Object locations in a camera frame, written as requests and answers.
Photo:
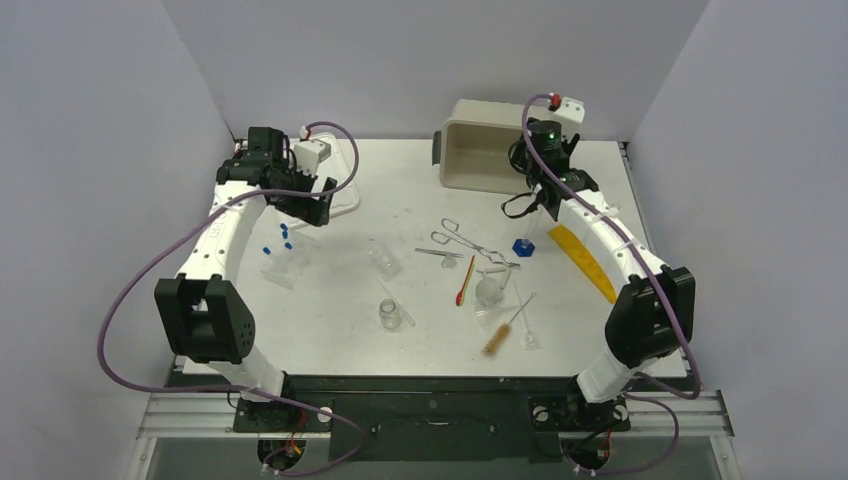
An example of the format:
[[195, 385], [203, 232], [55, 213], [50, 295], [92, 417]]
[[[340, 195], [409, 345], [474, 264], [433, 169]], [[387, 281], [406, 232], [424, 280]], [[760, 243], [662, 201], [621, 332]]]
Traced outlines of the beige plastic tub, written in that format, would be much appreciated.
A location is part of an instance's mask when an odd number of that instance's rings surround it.
[[[433, 162], [445, 188], [518, 194], [527, 189], [524, 176], [513, 169], [513, 143], [528, 119], [553, 120], [549, 104], [538, 102], [523, 117], [524, 106], [461, 99], [433, 139]], [[581, 126], [563, 126], [578, 133]]]

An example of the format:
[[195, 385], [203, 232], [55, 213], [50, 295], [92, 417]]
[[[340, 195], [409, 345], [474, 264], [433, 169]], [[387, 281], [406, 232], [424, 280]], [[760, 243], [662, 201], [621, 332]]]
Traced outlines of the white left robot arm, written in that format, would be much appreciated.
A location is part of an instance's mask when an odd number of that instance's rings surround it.
[[271, 127], [249, 128], [246, 142], [216, 171], [209, 224], [176, 275], [154, 289], [174, 353], [243, 387], [243, 398], [261, 402], [259, 416], [275, 430], [295, 423], [299, 405], [283, 393], [284, 372], [255, 344], [255, 320], [236, 278], [267, 207], [315, 227], [329, 222], [338, 182], [329, 178], [321, 189], [315, 184], [320, 164], [331, 154], [331, 145], [316, 139], [310, 126], [301, 129], [297, 142]]

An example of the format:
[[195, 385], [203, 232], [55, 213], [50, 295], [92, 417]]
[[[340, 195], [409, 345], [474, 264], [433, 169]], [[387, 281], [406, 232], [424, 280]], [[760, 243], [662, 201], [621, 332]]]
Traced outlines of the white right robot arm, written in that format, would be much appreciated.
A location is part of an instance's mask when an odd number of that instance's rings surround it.
[[566, 138], [555, 120], [529, 120], [510, 158], [526, 177], [536, 205], [564, 227], [603, 272], [613, 290], [604, 326], [605, 345], [577, 377], [579, 390], [564, 400], [566, 418], [588, 427], [648, 366], [692, 339], [695, 279], [672, 268], [618, 219], [599, 185], [570, 164], [576, 137]]

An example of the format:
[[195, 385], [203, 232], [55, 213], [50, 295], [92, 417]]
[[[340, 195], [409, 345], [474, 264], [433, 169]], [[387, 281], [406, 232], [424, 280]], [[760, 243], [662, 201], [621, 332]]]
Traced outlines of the metal crucible tongs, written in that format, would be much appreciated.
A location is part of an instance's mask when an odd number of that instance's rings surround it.
[[493, 265], [503, 266], [506, 268], [520, 267], [519, 263], [508, 260], [502, 252], [489, 249], [465, 237], [460, 232], [460, 225], [451, 218], [442, 218], [440, 221], [440, 228], [432, 231], [430, 233], [430, 238], [439, 245], [447, 245], [451, 242], [460, 244], [473, 250], [476, 254], [483, 256]]

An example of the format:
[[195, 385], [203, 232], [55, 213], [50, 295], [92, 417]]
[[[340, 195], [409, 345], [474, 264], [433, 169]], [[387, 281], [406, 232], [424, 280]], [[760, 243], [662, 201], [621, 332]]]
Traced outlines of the yellow test tube rack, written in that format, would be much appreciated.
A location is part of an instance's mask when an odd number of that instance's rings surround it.
[[578, 237], [562, 225], [548, 231], [551, 240], [570, 258], [572, 263], [610, 303], [617, 300], [617, 291], [608, 276]]

